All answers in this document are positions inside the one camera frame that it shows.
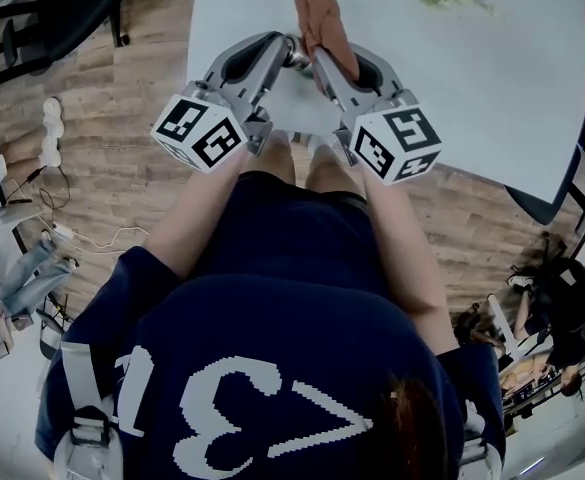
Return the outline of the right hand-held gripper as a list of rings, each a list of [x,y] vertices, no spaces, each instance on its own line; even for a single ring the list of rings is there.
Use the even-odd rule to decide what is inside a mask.
[[[312,62],[315,80],[342,112],[335,135],[348,163],[368,169],[386,186],[428,173],[443,144],[421,105],[387,61],[358,44],[352,50],[356,82],[322,47]],[[373,93],[378,97],[371,103]]]

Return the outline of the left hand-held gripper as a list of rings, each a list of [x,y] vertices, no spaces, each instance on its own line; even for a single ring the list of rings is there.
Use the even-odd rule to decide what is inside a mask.
[[[206,83],[191,81],[170,98],[151,136],[176,160],[200,172],[215,170],[242,147],[259,153],[273,123],[258,104],[286,64],[288,51],[287,37],[276,31],[232,45],[213,61]]]

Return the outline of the small metal cup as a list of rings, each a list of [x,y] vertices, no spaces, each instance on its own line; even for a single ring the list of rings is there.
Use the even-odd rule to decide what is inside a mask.
[[[286,69],[292,69],[306,79],[313,80],[313,68],[301,39],[292,34],[285,35],[287,53],[283,63]]]

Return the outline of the brown cloth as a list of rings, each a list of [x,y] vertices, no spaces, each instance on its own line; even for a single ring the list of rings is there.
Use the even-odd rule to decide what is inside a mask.
[[[359,64],[341,20],[337,0],[294,0],[301,43],[311,61],[317,48],[330,53],[337,65],[354,81]]]

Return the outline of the person's right forearm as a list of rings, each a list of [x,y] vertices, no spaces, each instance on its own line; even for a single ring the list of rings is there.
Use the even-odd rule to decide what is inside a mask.
[[[436,255],[408,193],[386,186],[368,170],[363,183],[375,239],[395,303],[435,355],[459,347]]]

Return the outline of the person's left forearm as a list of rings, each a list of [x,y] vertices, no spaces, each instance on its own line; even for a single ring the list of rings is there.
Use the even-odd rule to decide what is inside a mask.
[[[196,172],[161,220],[147,235],[143,248],[181,279],[196,267],[227,205],[248,156],[245,148],[216,170]]]

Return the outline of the person's right leg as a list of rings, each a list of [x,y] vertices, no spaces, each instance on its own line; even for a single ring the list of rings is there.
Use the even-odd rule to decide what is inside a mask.
[[[360,195],[358,185],[334,151],[319,145],[312,155],[305,188],[317,193],[348,192]]]

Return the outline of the person's leg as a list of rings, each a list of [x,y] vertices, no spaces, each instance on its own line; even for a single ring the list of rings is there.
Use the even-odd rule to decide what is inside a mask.
[[[256,160],[259,170],[269,173],[287,184],[296,184],[294,159],[290,142],[287,139],[267,139]]]
[[[358,185],[334,151],[319,145],[312,155],[305,188],[317,193],[348,192],[360,195]]]

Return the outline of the person's left leg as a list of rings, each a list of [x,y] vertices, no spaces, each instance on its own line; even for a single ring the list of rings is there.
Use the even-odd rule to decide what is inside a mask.
[[[259,170],[269,173],[287,184],[296,184],[294,159],[290,142],[287,139],[267,139],[256,160]]]

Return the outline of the navy shirt white print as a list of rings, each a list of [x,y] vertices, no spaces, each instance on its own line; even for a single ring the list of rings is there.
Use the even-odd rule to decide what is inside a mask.
[[[504,457],[495,354],[432,353],[366,196],[248,171],[187,278],[143,244],[119,258],[51,362],[35,444],[59,480],[457,480],[468,433]]]

